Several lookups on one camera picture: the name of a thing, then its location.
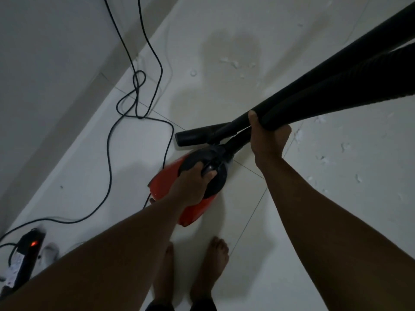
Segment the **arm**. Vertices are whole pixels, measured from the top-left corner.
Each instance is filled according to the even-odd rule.
[[[170,236],[189,205],[216,175],[198,162],[169,194],[85,242],[1,303],[1,310],[139,310]]]
[[[282,158],[291,132],[250,113],[251,146],[287,234],[330,310],[415,310],[415,261],[314,190]]]

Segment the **leg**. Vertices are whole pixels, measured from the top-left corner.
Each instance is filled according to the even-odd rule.
[[[170,242],[153,282],[154,300],[148,305],[146,311],[173,311],[174,284],[174,247]]]
[[[216,311],[212,289],[229,261],[229,249],[223,239],[214,237],[206,251],[199,274],[190,290],[191,311]]]

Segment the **power cord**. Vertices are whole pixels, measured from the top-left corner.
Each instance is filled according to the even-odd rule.
[[[155,99],[155,97],[156,97],[158,87],[160,86],[161,78],[162,78],[162,76],[163,76],[163,66],[161,65],[160,59],[158,58],[158,56],[157,56],[157,54],[155,53],[155,51],[154,51],[153,47],[151,46],[150,41],[148,40],[148,37],[147,37],[146,31],[145,31],[145,29],[144,29],[143,15],[142,15],[142,10],[141,10],[141,2],[140,2],[140,0],[137,0],[137,1],[138,1],[138,10],[139,10],[139,15],[140,15],[140,24],[141,24],[141,28],[142,28],[142,31],[143,31],[144,37],[145,37],[145,39],[146,39],[146,41],[147,41],[148,46],[150,47],[151,51],[153,52],[154,56],[156,57],[158,64],[160,65],[160,70],[161,70],[161,72],[160,72],[160,77],[159,77],[159,79],[158,79],[157,86],[156,86],[156,89],[155,89],[155,91],[154,91],[154,94],[153,94],[152,100],[151,100],[151,102],[150,102],[150,104],[149,104],[149,106],[148,106],[148,109],[147,109],[146,113],[145,113],[143,116],[139,116],[139,115],[138,115],[138,111],[137,111],[138,102],[139,102],[139,101],[138,101],[139,89],[140,89],[140,87],[141,87],[141,86],[145,83],[147,76],[146,76],[146,73],[145,73],[144,71],[142,71],[142,70],[137,70],[137,71],[136,71],[136,69],[135,69],[135,67],[134,67],[134,64],[133,64],[133,62],[132,62],[132,59],[131,59],[131,55],[130,55],[130,53],[129,53],[128,49],[127,49],[127,46],[125,45],[124,40],[122,39],[122,36],[121,36],[121,34],[120,34],[120,31],[118,30],[117,24],[115,23],[114,17],[112,16],[112,12],[111,12],[111,9],[110,9],[110,7],[109,7],[109,5],[108,5],[108,2],[107,2],[107,0],[104,0],[105,5],[106,5],[107,10],[108,10],[108,13],[109,13],[109,15],[110,15],[110,17],[111,17],[112,23],[114,24],[114,27],[115,27],[115,29],[116,29],[116,31],[117,31],[117,34],[118,34],[118,37],[120,38],[120,40],[121,40],[121,42],[122,42],[122,45],[124,46],[124,49],[125,49],[125,51],[126,51],[126,53],[127,53],[127,55],[128,55],[128,59],[129,59],[129,61],[130,61],[131,67],[132,67],[133,72],[134,72],[134,73],[133,73],[133,78],[132,78],[132,82],[133,82],[134,89],[133,89],[132,91],[130,91],[129,93],[127,93],[125,96],[123,96],[123,97],[122,97],[122,98],[121,98],[121,99],[117,102],[117,105],[116,105],[116,110],[117,110],[117,112],[121,115],[121,117],[120,117],[119,119],[117,119],[117,121],[116,121],[116,122],[112,125],[112,127],[111,127],[111,129],[110,129],[110,131],[109,131],[109,133],[108,133],[108,136],[107,136],[107,146],[106,146],[106,147],[107,147],[107,161],[108,161],[108,170],[109,170],[109,174],[110,174],[110,181],[109,181],[109,184],[108,184],[108,190],[107,190],[107,193],[105,194],[105,196],[104,196],[103,200],[101,201],[101,203],[100,203],[100,204],[98,204],[98,206],[97,206],[97,207],[96,207],[96,208],[95,208],[95,209],[94,209],[94,210],[93,210],[90,214],[88,214],[87,216],[85,216],[85,217],[83,217],[83,218],[81,218],[81,219],[77,219],[77,220],[74,220],[74,221],[61,221],[61,220],[58,220],[58,219],[53,219],[53,218],[48,218],[48,217],[39,218],[39,219],[34,219],[34,220],[32,220],[32,221],[28,221],[28,222],[26,222],[26,223],[24,223],[24,224],[22,224],[22,225],[19,225],[19,226],[15,227],[15,228],[13,228],[13,229],[9,230],[8,232],[6,232],[4,235],[2,235],[2,236],[0,237],[0,242],[1,242],[1,241],[3,241],[3,240],[4,240],[4,238],[5,238],[5,237],[7,237],[8,235],[10,235],[12,232],[14,232],[14,231],[16,231],[16,230],[18,230],[18,229],[20,229],[20,228],[22,228],[22,227],[25,227],[25,226],[27,226],[27,225],[30,225],[30,224],[33,224],[33,223],[39,222],[39,221],[52,221],[52,222],[54,222],[54,223],[59,223],[59,224],[76,224],[76,223],[80,223],[81,221],[84,221],[84,220],[86,220],[86,219],[90,218],[93,214],[95,214],[95,213],[96,213],[96,211],[97,211],[99,208],[101,208],[101,206],[105,203],[105,201],[107,200],[108,196],[110,195],[111,186],[112,186],[112,169],[111,169],[111,160],[110,160],[110,139],[111,139],[112,133],[114,132],[114,130],[115,130],[115,128],[116,128],[116,126],[118,125],[118,123],[120,123],[120,121],[121,121],[123,118],[137,118],[137,119],[140,119],[140,120],[141,120],[141,119],[148,119],[148,120],[154,120],[154,121],[164,122],[164,123],[168,124],[169,126],[171,126],[171,129],[172,129],[172,131],[171,131],[171,136],[170,136],[169,144],[167,145],[167,149],[166,149],[166,152],[165,152],[165,154],[164,154],[164,158],[163,158],[163,165],[162,165],[162,168],[164,168],[164,166],[165,166],[165,164],[166,164],[167,152],[169,151],[169,147],[170,147],[171,141],[172,141],[172,139],[173,139],[173,135],[174,135],[174,126],[173,126],[173,124],[172,124],[171,122],[169,122],[169,121],[165,121],[165,120],[161,120],[161,119],[156,119],[156,118],[151,118],[151,117],[149,117],[149,116],[148,116],[149,112],[151,111],[151,107],[152,107],[152,105],[153,105],[154,99]],[[143,82],[142,82],[142,83],[139,83],[139,80],[138,80],[138,75],[139,75],[139,73],[142,73],[142,74],[143,74],[143,76],[144,76],[144,79],[143,79]],[[136,93],[136,96],[135,96],[135,99],[134,99],[134,103],[131,105],[131,107],[130,107],[130,108],[129,108],[126,112],[124,112],[124,113],[123,113],[122,111],[120,111],[120,109],[119,109],[119,105],[120,105],[121,103],[123,103],[123,101],[125,101],[125,99],[127,99],[127,98],[128,98],[128,96],[130,96],[133,92],[135,92],[135,93]],[[131,114],[129,114],[129,113],[130,113],[130,111],[131,111],[133,108],[134,108],[134,114],[133,114],[133,115],[131,115]],[[148,203],[148,199],[149,199],[149,198],[150,198],[150,194],[149,194],[149,195],[148,195],[148,197],[147,197],[147,200],[146,200],[146,202],[145,202],[145,204],[144,204],[144,206],[143,206],[143,209],[146,207],[146,205],[147,205],[147,203]],[[16,250],[16,248],[17,248],[17,244],[16,244],[16,243],[5,243],[5,244],[1,245],[1,246],[0,246],[0,248],[5,247],[5,246],[14,246],[14,247],[13,247],[13,250],[12,250],[12,252],[11,252],[10,256],[9,256],[9,260],[8,260],[8,263],[9,263],[9,266],[10,266],[10,264],[11,264],[11,258],[12,258],[12,256],[13,256],[14,251],[15,251],[15,250]]]

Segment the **white floor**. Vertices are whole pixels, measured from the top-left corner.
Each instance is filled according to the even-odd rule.
[[[151,116],[171,120],[175,131],[230,121],[411,1],[180,0],[150,40],[164,68]],[[220,62],[223,57],[238,61],[239,68]],[[143,114],[160,71],[148,47],[138,65],[148,75],[140,92]],[[118,118],[115,104],[132,89],[131,75],[128,69],[14,225],[42,216],[80,218],[101,201],[108,186],[106,137]],[[342,111],[320,122],[296,122],[293,131],[301,129],[303,136],[294,140],[293,134],[284,152],[303,177],[312,177],[317,190],[413,257],[414,100]],[[44,223],[45,244],[55,242],[61,252],[70,251],[141,209],[170,133],[163,123],[123,120],[110,144],[114,178],[108,200],[82,223]],[[172,145],[168,161],[188,150]],[[218,310],[325,309],[249,146],[235,157],[225,188],[205,215],[174,231],[177,310],[189,309],[186,294],[213,235],[224,238],[231,251],[213,292]],[[6,252],[0,254],[1,268]],[[143,308],[151,299],[149,293]]]

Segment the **white wall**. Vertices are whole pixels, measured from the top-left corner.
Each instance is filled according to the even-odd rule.
[[[164,18],[160,9],[172,0],[141,1],[144,23],[151,36]],[[145,41],[139,33],[137,0],[108,2],[134,57]],[[155,9],[146,16],[152,7]],[[28,190],[34,192],[44,180],[28,179],[36,178],[39,170],[46,168],[37,161],[30,162],[42,142],[51,133],[60,134],[40,155],[43,161],[49,159],[45,155],[53,156],[52,166],[47,166],[53,168],[95,112],[90,109],[88,114],[82,114],[82,109],[99,104],[91,106],[92,98],[84,98],[85,108],[78,105],[75,112],[72,110],[71,122],[64,129],[56,131],[57,124],[94,80],[100,82],[98,90],[102,86],[108,89],[102,81],[116,81],[128,60],[103,0],[1,0],[0,26],[0,226],[4,228],[7,224],[3,219],[18,214],[32,194]],[[120,65],[122,73],[116,71]],[[58,146],[63,149],[54,151]],[[37,171],[24,170],[29,162]],[[23,193],[27,198],[17,201]],[[10,215],[10,208],[18,209]]]

